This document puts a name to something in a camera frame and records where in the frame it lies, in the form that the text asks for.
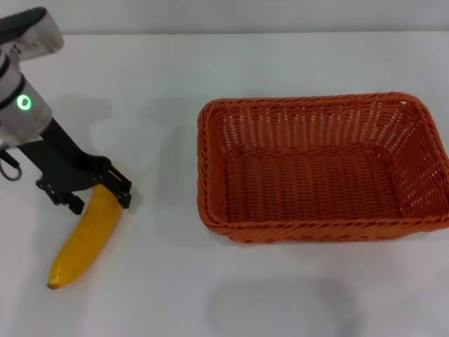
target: woven texture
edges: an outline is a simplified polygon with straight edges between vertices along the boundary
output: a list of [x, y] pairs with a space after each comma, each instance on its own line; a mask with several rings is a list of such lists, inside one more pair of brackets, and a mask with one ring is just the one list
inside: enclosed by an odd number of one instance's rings
[[449, 163], [403, 93], [215, 100], [198, 120], [198, 207], [238, 242], [375, 241], [449, 226]]

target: white wall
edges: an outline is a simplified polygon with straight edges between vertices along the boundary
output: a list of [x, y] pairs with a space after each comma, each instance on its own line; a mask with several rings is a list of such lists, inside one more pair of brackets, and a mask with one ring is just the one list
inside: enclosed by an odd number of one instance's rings
[[64, 33], [447, 30], [449, 0], [1, 0], [45, 6]]

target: banana tip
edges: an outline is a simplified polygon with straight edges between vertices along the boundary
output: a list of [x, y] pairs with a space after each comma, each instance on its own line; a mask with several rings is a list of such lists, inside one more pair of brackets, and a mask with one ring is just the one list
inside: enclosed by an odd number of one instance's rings
[[56, 289], [59, 289], [59, 286], [57, 285], [57, 284], [47, 284], [47, 287], [48, 288], [50, 288], [50, 289], [52, 289], [52, 290], [56, 290]]

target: yellow banana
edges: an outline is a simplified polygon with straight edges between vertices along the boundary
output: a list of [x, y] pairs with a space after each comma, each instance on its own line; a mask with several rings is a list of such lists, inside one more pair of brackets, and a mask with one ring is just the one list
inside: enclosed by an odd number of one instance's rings
[[86, 213], [51, 266], [48, 288], [59, 289], [72, 283], [91, 266], [114, 231], [121, 210], [106, 187], [93, 188]]

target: white table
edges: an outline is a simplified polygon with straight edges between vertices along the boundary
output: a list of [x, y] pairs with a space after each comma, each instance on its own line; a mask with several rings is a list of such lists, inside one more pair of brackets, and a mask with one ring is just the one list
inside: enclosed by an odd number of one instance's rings
[[[23, 63], [82, 149], [133, 181], [79, 282], [46, 288], [79, 217], [0, 179], [0, 336], [443, 337], [449, 231], [395, 242], [234, 244], [196, 209], [196, 118], [210, 100], [405, 91], [449, 149], [449, 33], [68, 36]], [[87, 200], [88, 192], [82, 197]]]

